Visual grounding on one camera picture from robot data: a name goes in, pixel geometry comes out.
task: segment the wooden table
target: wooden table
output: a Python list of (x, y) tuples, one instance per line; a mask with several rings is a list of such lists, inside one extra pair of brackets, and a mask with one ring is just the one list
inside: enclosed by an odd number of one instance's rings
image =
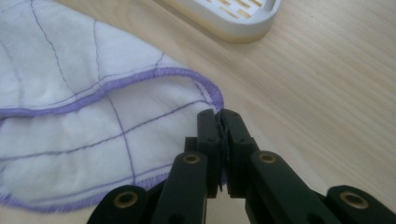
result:
[[(161, 0), (59, 0), (212, 79), (262, 150), (312, 189), (363, 189), (396, 212), (396, 1), (284, 0), (269, 33), (231, 44)], [(206, 223), (248, 223), (242, 200), (209, 200)], [(93, 208), (1, 223), (86, 223)]]

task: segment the black plastic part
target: black plastic part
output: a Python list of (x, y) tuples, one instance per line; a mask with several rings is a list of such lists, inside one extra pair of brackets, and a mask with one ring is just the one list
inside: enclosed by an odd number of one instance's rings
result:
[(88, 224), (141, 224), (149, 196), (144, 189), (122, 186), (111, 190), (93, 211)]
[(216, 198), (221, 186), (221, 148), (219, 129), (212, 109), (204, 110), (197, 116), (197, 151), (207, 156), (207, 197)]
[(370, 194), (349, 186), (329, 189), (326, 204), (343, 223), (395, 224), (396, 215)]
[(238, 113), (222, 109), (219, 120), (224, 132), (223, 138), (227, 141), (224, 144), (227, 146), (225, 172), (228, 193), (231, 198), (246, 198), (249, 185), (247, 164), (251, 153), (259, 148)]
[(185, 152), (176, 157), (151, 224), (205, 223), (206, 166), (202, 153)]
[(341, 223), (286, 162), (273, 152), (251, 155), (251, 179), (275, 223)]
[(251, 224), (274, 224), (268, 208), (265, 207), (259, 192), (254, 187), (247, 189), (245, 211)]

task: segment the purple hem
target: purple hem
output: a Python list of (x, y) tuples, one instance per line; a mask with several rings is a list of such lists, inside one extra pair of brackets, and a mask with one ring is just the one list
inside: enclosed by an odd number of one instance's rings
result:
[[(168, 177), (168, 174), (156, 175), (154, 177), (144, 179), (136, 183), (137, 186), (150, 189), (157, 185), (158, 183), (164, 181)], [(72, 212), (77, 209), (82, 209), (90, 206), (94, 206), (99, 204), (102, 199), (108, 194), (108, 191), (103, 191), (101, 193), (97, 193), (89, 198), (81, 199), (77, 202), (73, 203), (63, 203), (63, 204), (55, 204), (55, 205), (45, 205), (45, 206), (32, 206), (27, 203), (24, 203), (18, 199), (13, 199), (11, 196), (3, 196), (0, 198), (0, 202), (3, 205), (7, 205), (10, 207), (17, 207), (22, 209), (27, 209), (30, 211), (38, 212), (38, 213), (53, 213), (53, 212)]]
[[(81, 109), (82, 107), (92, 104), (106, 97), (111, 91), (124, 88), (126, 86), (154, 79), (157, 77), (188, 77), (192, 80), (198, 81), (203, 87), (206, 88), (207, 92), (210, 95), (210, 98), (217, 110), (220, 110), (224, 107), (223, 98), (219, 88), (208, 78), (201, 76), (200, 74), (186, 68), (179, 67), (165, 67), (165, 68), (155, 68), (150, 69), (144, 72), (131, 74), (128, 77), (119, 78), (116, 80), (109, 81), (105, 83), (101, 89), (94, 92), (91, 95), (82, 97), (76, 100), (74, 103), (63, 105), (55, 108), (47, 108), (47, 109), (26, 109), (26, 108), (3, 108), (0, 109), (0, 115), (4, 115), (5, 117), (13, 117), (13, 116), (26, 116), (26, 117), (35, 117), (42, 116), (48, 114), (64, 114), (70, 113), (76, 110)], [(159, 182), (166, 179), (168, 174), (156, 175), (151, 178), (147, 178), (135, 183), (137, 186), (140, 186), (145, 189), (152, 188)], [(12, 198), (12, 195), (0, 195), (0, 204), (18, 207), (22, 209), (27, 209), (30, 211), (35, 211), (39, 213), (52, 213), (52, 212), (71, 212), (77, 209), (89, 207), (98, 204), (101, 202), (103, 197), (108, 193), (108, 191), (103, 191), (101, 193), (97, 193), (91, 197), (81, 199), (72, 203), (58, 203), (53, 205), (43, 205), (43, 206), (32, 206), (29, 203), (25, 203), (16, 198)]]
[(224, 107), (223, 98), (219, 88), (207, 77), (203, 77), (202, 75), (186, 68), (165, 67), (165, 68), (154, 68), (136, 74), (131, 72), (131, 75), (129, 75), (128, 77), (123, 77), (120, 79), (109, 81), (105, 83), (101, 89), (94, 92), (93, 94), (82, 97), (68, 105), (63, 105), (55, 108), (37, 109), (37, 110), (26, 109), (26, 108), (0, 108), (0, 115), (4, 115), (5, 117), (13, 117), (13, 116), (35, 117), (35, 116), (41, 116), (47, 114), (70, 113), (79, 110), (86, 105), (101, 100), (111, 91), (124, 88), (126, 86), (135, 84), (137, 82), (142, 82), (157, 77), (189, 77), (193, 80), (196, 80), (206, 88), (207, 92), (210, 95), (210, 98), (213, 101), (213, 105), (216, 107), (217, 110), (220, 110)]

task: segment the screw hole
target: screw hole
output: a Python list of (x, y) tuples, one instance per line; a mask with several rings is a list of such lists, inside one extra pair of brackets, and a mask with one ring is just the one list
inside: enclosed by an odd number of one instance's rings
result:
[(118, 208), (127, 208), (134, 205), (139, 197), (133, 191), (126, 191), (116, 196), (113, 203)]

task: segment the cleaning cloth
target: cleaning cloth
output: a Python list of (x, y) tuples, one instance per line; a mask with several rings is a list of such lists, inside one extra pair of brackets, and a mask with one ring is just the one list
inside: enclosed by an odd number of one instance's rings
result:
[(206, 77), (49, 0), (0, 0), (0, 203), (64, 212), (164, 180), (196, 115), (223, 107)]

